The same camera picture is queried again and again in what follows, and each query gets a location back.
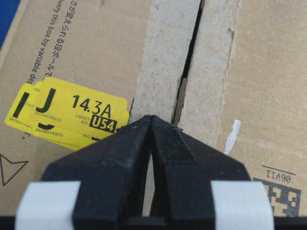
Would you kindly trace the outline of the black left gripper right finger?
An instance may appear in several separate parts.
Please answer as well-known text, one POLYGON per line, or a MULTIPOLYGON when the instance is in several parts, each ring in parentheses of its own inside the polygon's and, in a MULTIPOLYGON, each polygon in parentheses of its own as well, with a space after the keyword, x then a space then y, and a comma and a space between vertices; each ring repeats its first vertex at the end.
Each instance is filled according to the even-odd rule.
POLYGON ((250 181, 245 166, 155 115, 151 131, 156 197, 167 229, 214 229, 211 181, 250 181))

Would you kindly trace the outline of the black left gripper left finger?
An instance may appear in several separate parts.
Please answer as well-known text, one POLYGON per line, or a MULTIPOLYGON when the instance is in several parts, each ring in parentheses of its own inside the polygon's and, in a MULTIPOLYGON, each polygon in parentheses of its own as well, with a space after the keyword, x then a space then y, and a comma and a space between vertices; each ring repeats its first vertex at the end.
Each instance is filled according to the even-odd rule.
POLYGON ((73 211, 77 230, 117 230, 140 216, 149 159, 151 117, 69 154, 45 170, 42 181, 80 181, 73 211))

